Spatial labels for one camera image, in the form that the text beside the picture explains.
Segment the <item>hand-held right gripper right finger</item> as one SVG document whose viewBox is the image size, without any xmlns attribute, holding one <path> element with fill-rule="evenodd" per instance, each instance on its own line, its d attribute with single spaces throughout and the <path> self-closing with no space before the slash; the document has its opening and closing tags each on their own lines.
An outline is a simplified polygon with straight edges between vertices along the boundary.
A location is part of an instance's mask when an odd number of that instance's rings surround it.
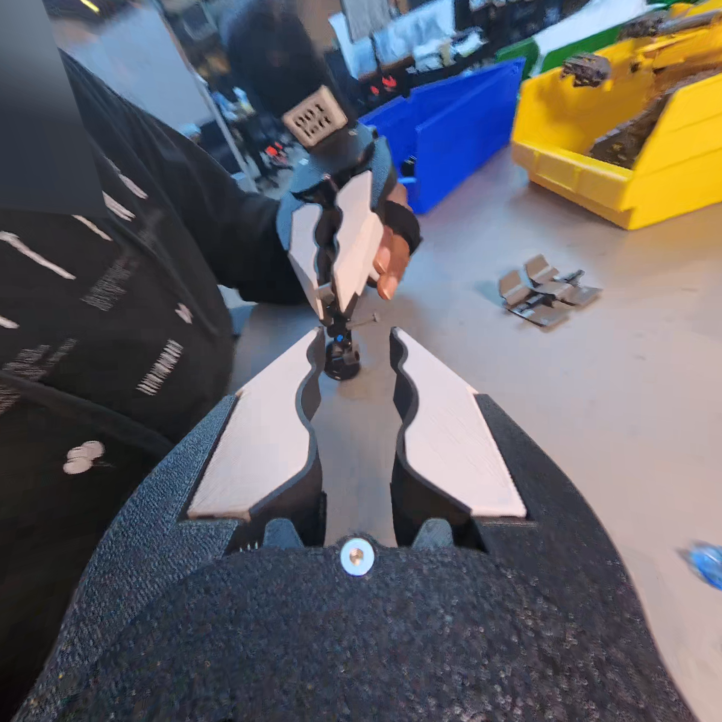
<svg viewBox="0 0 722 722">
<path fill-rule="evenodd" d="M 411 545 L 430 519 L 448 523 L 463 545 L 481 543 L 478 520 L 526 520 L 479 392 L 399 327 L 391 329 L 391 368 L 401 420 L 391 478 L 396 543 Z"/>
</svg>

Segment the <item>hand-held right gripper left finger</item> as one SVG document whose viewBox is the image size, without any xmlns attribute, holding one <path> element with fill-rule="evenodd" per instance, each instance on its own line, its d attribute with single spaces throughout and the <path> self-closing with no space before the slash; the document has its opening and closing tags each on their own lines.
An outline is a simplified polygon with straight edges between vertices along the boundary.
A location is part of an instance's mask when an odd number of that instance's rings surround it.
<svg viewBox="0 0 722 722">
<path fill-rule="evenodd" d="M 311 421 L 320 406 L 322 329 L 313 329 L 233 396 L 187 507 L 189 520 L 233 520 L 240 546 L 288 519 L 304 546 L 324 546 L 326 494 Z"/>
</svg>

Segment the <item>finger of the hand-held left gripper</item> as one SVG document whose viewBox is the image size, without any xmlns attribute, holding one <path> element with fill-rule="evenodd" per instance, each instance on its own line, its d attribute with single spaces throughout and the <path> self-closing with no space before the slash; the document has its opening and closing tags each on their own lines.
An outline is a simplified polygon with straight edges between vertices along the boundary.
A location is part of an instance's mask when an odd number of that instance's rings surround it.
<svg viewBox="0 0 722 722">
<path fill-rule="evenodd" d="M 384 235 L 381 219 L 371 208 L 372 191 L 373 173 L 367 170 L 352 177 L 336 197 L 341 220 L 332 282 L 338 311 L 346 317 L 366 285 Z"/>
<path fill-rule="evenodd" d="M 322 207 L 317 203 L 303 203 L 292 213 L 290 247 L 287 255 L 309 305 L 318 316 L 319 322 L 327 327 L 329 320 L 319 292 L 317 269 L 319 246 L 315 239 L 315 231 L 322 212 Z"/>
</svg>

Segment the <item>small black grey brick assembly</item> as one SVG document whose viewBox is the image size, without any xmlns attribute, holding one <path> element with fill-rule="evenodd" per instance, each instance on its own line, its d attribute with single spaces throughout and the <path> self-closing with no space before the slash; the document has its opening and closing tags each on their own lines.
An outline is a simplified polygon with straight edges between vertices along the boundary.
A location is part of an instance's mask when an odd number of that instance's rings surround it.
<svg viewBox="0 0 722 722">
<path fill-rule="evenodd" d="M 319 287 L 322 308 L 321 322 L 326 328 L 326 360 L 324 373 L 338 382 L 350 381 L 360 372 L 359 346 L 352 338 L 353 313 L 359 300 L 353 294 L 348 306 L 342 310 L 340 297 L 332 282 Z"/>
</svg>

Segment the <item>person's left forearm black sleeve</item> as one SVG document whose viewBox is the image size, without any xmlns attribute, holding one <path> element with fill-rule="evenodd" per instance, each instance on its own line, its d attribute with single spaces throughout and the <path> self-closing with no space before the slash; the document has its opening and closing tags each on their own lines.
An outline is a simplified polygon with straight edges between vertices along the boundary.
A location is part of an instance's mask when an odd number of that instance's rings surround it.
<svg viewBox="0 0 722 722">
<path fill-rule="evenodd" d="M 170 182 L 167 195 L 217 284 L 246 302 L 306 303 L 277 233 L 278 201 L 243 191 L 206 156 L 175 164 Z"/>
</svg>

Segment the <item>person's left hand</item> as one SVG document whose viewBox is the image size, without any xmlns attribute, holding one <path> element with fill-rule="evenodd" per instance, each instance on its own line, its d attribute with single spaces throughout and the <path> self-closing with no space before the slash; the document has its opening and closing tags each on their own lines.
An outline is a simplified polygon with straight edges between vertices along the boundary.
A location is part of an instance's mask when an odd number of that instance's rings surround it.
<svg viewBox="0 0 722 722">
<path fill-rule="evenodd" d="M 410 257 L 411 250 L 405 237 L 385 226 L 373 263 L 378 275 L 377 292 L 383 300 L 389 301 L 393 298 L 410 262 Z"/>
</svg>

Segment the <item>white dry-erase board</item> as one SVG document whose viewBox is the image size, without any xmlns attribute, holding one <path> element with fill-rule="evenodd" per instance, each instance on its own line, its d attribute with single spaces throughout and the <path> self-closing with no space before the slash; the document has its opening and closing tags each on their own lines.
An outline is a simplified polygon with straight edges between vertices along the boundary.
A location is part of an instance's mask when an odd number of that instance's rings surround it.
<svg viewBox="0 0 722 722">
<path fill-rule="evenodd" d="M 143 111 L 177 131 L 214 120 L 206 92 L 155 6 L 132 3 L 109 20 L 50 20 L 64 50 Z"/>
</svg>

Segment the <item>blue plastic bin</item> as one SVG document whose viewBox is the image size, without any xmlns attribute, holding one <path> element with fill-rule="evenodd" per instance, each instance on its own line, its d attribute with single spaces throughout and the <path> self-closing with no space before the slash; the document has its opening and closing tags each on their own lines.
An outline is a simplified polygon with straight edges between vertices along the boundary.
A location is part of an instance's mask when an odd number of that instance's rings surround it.
<svg viewBox="0 0 722 722">
<path fill-rule="evenodd" d="M 419 86 L 361 118 L 387 138 L 398 171 L 417 158 L 416 177 L 402 177 L 415 214 L 431 211 L 509 143 L 524 64 L 509 60 Z"/>
</svg>

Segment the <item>grey panel brick assembly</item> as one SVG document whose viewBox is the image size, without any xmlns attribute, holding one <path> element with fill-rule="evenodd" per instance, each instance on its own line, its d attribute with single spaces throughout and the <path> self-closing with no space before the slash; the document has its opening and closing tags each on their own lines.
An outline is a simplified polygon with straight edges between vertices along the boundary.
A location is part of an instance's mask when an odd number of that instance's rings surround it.
<svg viewBox="0 0 722 722">
<path fill-rule="evenodd" d="M 521 315 L 516 315 L 514 312 L 507 310 L 507 308 L 505 307 L 505 297 L 509 297 L 510 292 L 513 291 L 517 284 L 519 284 L 519 279 L 522 279 L 525 282 L 541 284 L 547 279 L 550 279 L 551 277 L 556 275 L 561 276 L 563 274 L 561 274 L 555 266 L 550 264 L 544 255 L 538 254 L 533 258 L 530 258 L 524 264 L 523 273 L 521 273 L 517 269 L 513 269 L 499 280 L 498 293 L 502 300 L 503 308 L 506 311 L 512 313 L 513 315 L 519 317 L 520 319 L 526 320 L 541 329 L 550 330 L 555 328 L 556 326 L 559 326 L 561 323 L 567 320 L 574 308 L 561 308 L 560 310 L 541 308 L 534 312 L 534 314 L 528 319 L 524 318 Z M 587 305 L 589 306 L 600 297 L 600 295 L 602 294 L 602 289 L 583 283 L 583 276 L 584 275 L 582 275 L 581 277 L 581 285 L 587 289 L 587 293 L 589 294 L 589 296 L 593 297 L 593 300 Z"/>
</svg>

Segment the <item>dark metal rod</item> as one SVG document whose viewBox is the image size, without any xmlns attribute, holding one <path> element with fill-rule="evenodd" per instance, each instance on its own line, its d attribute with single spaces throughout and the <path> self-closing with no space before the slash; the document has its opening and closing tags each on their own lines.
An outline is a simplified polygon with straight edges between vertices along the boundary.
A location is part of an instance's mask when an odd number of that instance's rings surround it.
<svg viewBox="0 0 722 722">
<path fill-rule="evenodd" d="M 509 297 L 505 297 L 505 307 L 528 319 L 541 308 L 582 309 L 593 300 L 581 285 L 582 275 L 584 272 L 579 269 L 567 275 L 553 276 L 541 284 L 519 279 Z"/>
</svg>

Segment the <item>blue translucent round brick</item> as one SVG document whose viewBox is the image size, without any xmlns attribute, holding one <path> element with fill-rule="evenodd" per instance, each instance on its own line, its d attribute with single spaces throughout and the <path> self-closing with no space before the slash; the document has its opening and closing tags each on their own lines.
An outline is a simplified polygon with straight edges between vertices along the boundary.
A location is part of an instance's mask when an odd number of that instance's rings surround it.
<svg viewBox="0 0 722 722">
<path fill-rule="evenodd" d="M 721 590 L 721 546 L 696 542 L 685 551 L 694 572 L 717 590 Z"/>
</svg>

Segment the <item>green plastic bin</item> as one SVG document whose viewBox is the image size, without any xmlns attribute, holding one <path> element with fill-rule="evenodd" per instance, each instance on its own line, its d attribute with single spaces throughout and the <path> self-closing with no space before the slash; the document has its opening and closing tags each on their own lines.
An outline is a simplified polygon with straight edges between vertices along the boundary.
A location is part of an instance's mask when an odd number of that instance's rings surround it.
<svg viewBox="0 0 722 722">
<path fill-rule="evenodd" d="M 648 5 L 647 11 L 644 14 L 641 14 L 640 16 L 634 18 L 633 20 L 636 20 L 637 18 L 649 12 L 653 12 L 656 10 L 666 10 L 671 5 L 675 4 L 675 1 L 646 2 Z M 586 5 L 587 3 L 588 2 L 583 2 L 581 8 L 584 7 L 584 5 Z M 562 48 L 549 52 L 548 54 L 546 54 L 546 56 L 541 56 L 539 54 L 537 44 L 534 41 L 535 35 L 533 35 L 532 37 L 524 41 L 520 41 L 500 49 L 494 56 L 494 62 L 500 63 L 514 59 L 523 59 L 525 64 L 522 70 L 522 78 L 525 80 L 529 77 L 543 74 L 549 70 L 560 67 L 567 59 L 571 58 L 572 56 L 576 56 L 579 53 L 595 53 L 597 50 L 602 50 L 608 46 L 615 44 L 618 40 L 621 29 L 628 23 L 631 23 L 633 20 L 613 26 L 608 30 L 598 32 L 594 35 L 590 35 L 580 41 L 572 42 L 568 45 L 563 46 Z"/>
</svg>

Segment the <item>yellow toy robot model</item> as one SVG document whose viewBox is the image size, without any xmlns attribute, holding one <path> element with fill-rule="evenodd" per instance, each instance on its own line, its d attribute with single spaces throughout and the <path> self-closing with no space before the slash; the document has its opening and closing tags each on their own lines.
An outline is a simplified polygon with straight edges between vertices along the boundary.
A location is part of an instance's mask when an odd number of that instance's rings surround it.
<svg viewBox="0 0 722 722">
<path fill-rule="evenodd" d="M 720 8 L 654 11 L 627 23 L 619 41 L 640 41 L 627 61 L 627 75 L 641 77 L 641 110 L 597 138 L 589 156 L 633 168 L 666 106 L 683 88 L 720 75 Z"/>
</svg>

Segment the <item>bubble wrap sheet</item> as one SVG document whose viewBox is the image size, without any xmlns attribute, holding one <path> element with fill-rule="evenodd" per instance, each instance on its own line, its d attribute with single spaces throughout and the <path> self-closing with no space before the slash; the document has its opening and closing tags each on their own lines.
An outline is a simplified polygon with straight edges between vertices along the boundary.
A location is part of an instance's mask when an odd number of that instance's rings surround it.
<svg viewBox="0 0 722 722">
<path fill-rule="evenodd" d="M 534 36 L 539 54 L 562 48 L 590 35 L 626 23 L 647 11 L 646 1 L 590 1 L 576 13 Z"/>
</svg>

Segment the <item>yellow plastic bin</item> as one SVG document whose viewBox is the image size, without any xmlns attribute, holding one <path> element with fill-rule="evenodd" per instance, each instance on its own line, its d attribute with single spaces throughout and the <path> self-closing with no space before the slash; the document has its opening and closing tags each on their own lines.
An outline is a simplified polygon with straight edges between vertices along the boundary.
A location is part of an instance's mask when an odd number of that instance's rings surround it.
<svg viewBox="0 0 722 722">
<path fill-rule="evenodd" d="M 679 12 L 720 2 L 671 5 Z M 640 112 L 646 90 L 627 75 L 640 41 L 579 53 L 525 81 L 511 136 L 530 182 L 625 230 L 720 203 L 721 75 L 676 93 L 631 169 L 588 154 L 593 142 Z"/>
</svg>

